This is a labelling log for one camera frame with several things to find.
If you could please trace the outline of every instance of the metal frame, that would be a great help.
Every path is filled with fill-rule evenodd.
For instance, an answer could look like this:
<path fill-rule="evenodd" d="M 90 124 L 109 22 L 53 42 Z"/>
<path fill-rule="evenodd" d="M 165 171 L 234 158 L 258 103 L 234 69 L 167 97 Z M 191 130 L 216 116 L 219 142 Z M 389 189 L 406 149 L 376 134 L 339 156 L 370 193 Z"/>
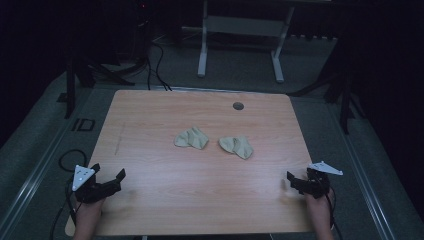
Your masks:
<path fill-rule="evenodd" d="M 233 34 L 245 34 L 256 36 L 278 37 L 279 42 L 275 50 L 271 51 L 272 65 L 274 66 L 275 79 L 277 82 L 284 81 L 281 69 L 280 54 L 284 40 L 293 16 L 294 7 L 290 7 L 285 21 L 258 20 L 247 18 L 233 18 L 208 15 L 208 1 L 203 1 L 203 24 L 202 24 L 202 48 L 200 50 L 199 68 L 197 75 L 205 77 L 206 62 L 208 57 L 207 35 L 208 32 L 221 32 Z"/>

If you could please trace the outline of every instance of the human hand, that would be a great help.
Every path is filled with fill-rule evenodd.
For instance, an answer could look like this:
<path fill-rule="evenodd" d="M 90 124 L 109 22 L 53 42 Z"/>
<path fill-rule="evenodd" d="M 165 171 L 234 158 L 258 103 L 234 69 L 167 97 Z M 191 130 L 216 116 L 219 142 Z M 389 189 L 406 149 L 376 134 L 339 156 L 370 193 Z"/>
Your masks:
<path fill-rule="evenodd" d="M 76 226 L 74 240 L 89 240 L 93 238 L 97 223 L 100 220 L 102 206 L 106 198 L 95 203 L 76 203 Z"/>
<path fill-rule="evenodd" d="M 331 232 L 331 214 L 330 204 L 325 196 L 315 199 L 312 195 L 304 193 L 307 205 L 309 218 L 311 219 L 312 226 L 315 230 L 318 240 L 333 240 Z M 333 199 L 334 193 L 330 189 L 328 198 Z"/>

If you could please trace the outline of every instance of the metal bar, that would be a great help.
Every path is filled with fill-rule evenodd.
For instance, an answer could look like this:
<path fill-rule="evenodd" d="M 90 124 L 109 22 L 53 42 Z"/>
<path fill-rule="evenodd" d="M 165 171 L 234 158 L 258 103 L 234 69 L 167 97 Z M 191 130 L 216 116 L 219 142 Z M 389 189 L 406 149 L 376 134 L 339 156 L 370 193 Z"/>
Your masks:
<path fill-rule="evenodd" d="M 208 31 L 232 34 L 280 37 L 283 21 L 238 17 L 208 16 Z"/>
<path fill-rule="evenodd" d="M 344 134 L 343 129 L 341 129 L 336 110 L 331 108 L 330 105 L 327 105 L 328 111 L 330 112 L 331 118 L 334 125 L 336 125 L 340 136 L 342 137 L 344 144 L 347 147 L 347 152 L 349 153 L 350 163 L 352 165 L 353 173 L 355 174 L 356 180 L 358 181 L 359 188 L 361 189 L 362 194 L 364 195 L 365 202 L 367 203 L 368 209 L 371 213 L 371 216 L 374 220 L 375 226 L 378 233 L 380 234 L 381 239 L 383 240 L 395 240 L 396 237 L 392 231 L 392 227 L 388 222 L 386 215 L 384 213 L 383 207 L 381 206 L 380 200 L 374 192 L 374 189 L 368 179 L 365 169 L 362 166 L 361 159 L 359 158 L 355 147 L 353 146 L 352 140 L 349 135 Z"/>
<path fill-rule="evenodd" d="M 206 43 L 208 35 L 208 1 L 203 1 L 203 22 L 202 22 L 202 49 L 200 50 L 199 68 L 197 69 L 197 76 L 204 77 L 206 75 L 206 60 L 208 58 L 208 45 Z"/>
<path fill-rule="evenodd" d="M 72 114 L 71 117 L 66 120 L 66 122 L 60 128 L 53 140 L 50 142 L 43 156 L 38 161 L 38 164 L 35 166 L 34 170 L 31 172 L 31 174 L 28 176 L 25 183 L 19 190 L 19 193 L 11 204 L 8 212 L 4 215 L 4 218 L 2 219 L 0 224 L 0 239 L 6 240 L 11 236 L 13 230 L 18 224 L 18 221 L 24 214 L 32 197 L 40 186 L 41 181 L 46 175 L 47 170 L 53 162 L 53 155 L 55 151 L 59 147 L 59 144 L 61 143 L 67 130 L 72 127 L 72 123 L 74 123 L 76 116 L 83 108 L 84 103 L 87 102 L 90 93 L 85 93 L 83 91 L 81 95 L 82 96 L 79 98 L 79 104 L 75 108 L 74 114 Z"/>
<path fill-rule="evenodd" d="M 271 51 L 271 60 L 272 60 L 272 65 L 274 67 L 275 80 L 278 83 L 284 82 L 283 70 L 281 69 L 281 63 L 280 63 L 280 54 L 281 54 L 281 50 L 283 49 L 284 41 L 286 40 L 286 37 L 287 37 L 287 32 L 289 30 L 293 13 L 294 13 L 294 7 L 290 7 L 289 12 L 287 13 L 287 16 L 286 16 L 286 20 L 284 21 L 284 23 L 280 25 L 280 27 L 282 26 L 282 28 L 279 34 L 280 39 L 278 41 L 277 48 Z"/>

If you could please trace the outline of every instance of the white triangular marker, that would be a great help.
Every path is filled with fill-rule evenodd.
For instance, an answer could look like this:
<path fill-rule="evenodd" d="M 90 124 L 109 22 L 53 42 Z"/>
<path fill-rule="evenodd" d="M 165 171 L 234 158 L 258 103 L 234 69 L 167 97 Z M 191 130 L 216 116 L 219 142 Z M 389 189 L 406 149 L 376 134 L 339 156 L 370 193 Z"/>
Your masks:
<path fill-rule="evenodd" d="M 72 191 L 78 190 L 87 180 L 94 175 L 94 169 L 75 166 L 74 182 L 72 183 Z"/>
<path fill-rule="evenodd" d="M 339 171 L 339 170 L 333 168 L 332 166 L 326 164 L 324 161 L 322 161 L 320 163 L 309 164 L 309 168 L 315 169 L 315 170 L 320 171 L 320 172 L 343 175 L 342 171 Z"/>

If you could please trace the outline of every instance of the cable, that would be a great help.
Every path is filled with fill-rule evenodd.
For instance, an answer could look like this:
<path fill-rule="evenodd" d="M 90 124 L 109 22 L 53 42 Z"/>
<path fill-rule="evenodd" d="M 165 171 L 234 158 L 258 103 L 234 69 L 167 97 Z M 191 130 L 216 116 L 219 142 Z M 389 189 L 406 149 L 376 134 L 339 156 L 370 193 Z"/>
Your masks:
<path fill-rule="evenodd" d="M 59 157 L 59 160 L 58 160 L 59 167 L 62 170 L 66 171 L 66 172 L 74 172 L 75 171 L 75 170 L 71 170 L 71 169 L 68 169 L 68 168 L 66 168 L 66 167 L 63 166 L 63 159 L 64 159 L 64 157 L 66 155 L 68 155 L 69 153 L 72 153 L 72 152 L 78 152 L 78 153 L 80 153 L 83 156 L 83 166 L 84 167 L 86 167 L 87 164 L 88 164 L 88 162 L 87 162 L 87 155 L 82 150 L 71 149 L 71 150 L 66 151 L 65 153 L 63 153 Z M 54 230 L 56 228 L 56 224 L 57 224 L 57 222 L 59 220 L 59 217 L 62 214 L 63 209 L 65 208 L 65 205 L 66 204 L 68 204 L 68 207 L 69 207 L 69 210 L 70 210 L 70 215 L 71 215 L 72 220 L 74 222 L 76 221 L 76 219 L 75 219 L 76 211 L 74 211 L 74 209 L 72 207 L 72 203 L 71 203 L 71 196 L 72 196 L 73 192 L 69 190 L 70 189 L 70 185 L 71 185 L 71 183 L 73 181 L 73 178 L 74 178 L 74 174 L 72 174 L 72 176 L 66 181 L 66 185 L 65 185 L 65 201 L 63 202 L 63 204 L 59 208 L 59 211 L 57 212 L 55 218 L 53 219 L 53 223 L 52 223 L 52 226 L 50 228 L 50 240 L 53 240 L 54 239 Z"/>
<path fill-rule="evenodd" d="M 319 177 L 317 176 L 316 171 L 313 174 L 315 181 L 318 182 L 319 186 L 321 187 L 322 191 L 325 192 L 325 188 L 321 183 L 321 180 L 319 179 Z M 343 240 L 343 235 L 339 229 L 339 227 L 336 224 L 336 220 L 334 219 L 334 210 L 336 209 L 336 192 L 334 191 L 334 189 L 330 186 L 330 189 L 333 191 L 333 196 L 334 196 L 334 205 L 331 203 L 330 198 L 328 197 L 328 193 L 324 193 L 325 198 L 328 201 L 328 206 L 330 206 L 330 226 L 334 225 L 334 228 L 336 228 L 337 234 L 339 235 L 339 239 Z"/>
<path fill-rule="evenodd" d="M 80 202 L 80 204 L 78 205 L 78 207 L 75 209 L 75 214 L 78 212 L 78 210 L 81 207 L 81 205 L 82 205 L 83 202 L 84 202 L 84 198 L 82 199 L 82 201 Z"/>
<path fill-rule="evenodd" d="M 168 83 L 166 83 L 165 81 L 162 80 L 162 78 L 159 76 L 159 65 L 162 61 L 163 58 L 163 48 L 159 45 L 157 45 L 156 43 L 152 43 L 153 46 L 158 47 L 161 50 L 161 55 L 159 57 L 158 63 L 156 64 L 156 70 L 152 69 L 152 64 L 150 62 L 150 59 L 147 58 L 147 66 L 149 67 L 149 72 L 148 72 L 148 76 L 147 76 L 147 89 L 150 90 L 150 77 L 152 75 L 152 73 L 155 74 L 156 78 L 158 79 L 158 81 L 162 84 L 163 88 L 165 89 L 165 91 L 172 91 L 171 86 L 169 86 Z"/>
<path fill-rule="evenodd" d="M 86 167 L 88 163 L 87 163 L 87 155 L 85 155 L 85 153 L 84 153 L 83 151 L 79 150 L 79 149 L 71 149 L 71 150 L 69 150 L 69 151 L 65 152 L 64 154 L 62 154 L 62 155 L 59 157 L 59 167 L 60 167 L 62 170 L 66 171 L 66 172 L 72 172 L 72 173 L 73 173 L 73 172 L 75 171 L 75 169 L 68 169 L 68 168 L 65 168 L 65 167 L 63 166 L 63 163 L 62 163 L 63 158 L 64 158 L 66 155 L 68 155 L 69 153 L 72 153 L 72 152 L 78 152 L 78 153 L 81 153 L 81 154 L 82 154 L 82 156 L 83 156 L 83 161 L 84 161 L 84 163 L 83 163 L 83 166 L 84 166 L 84 167 Z"/>

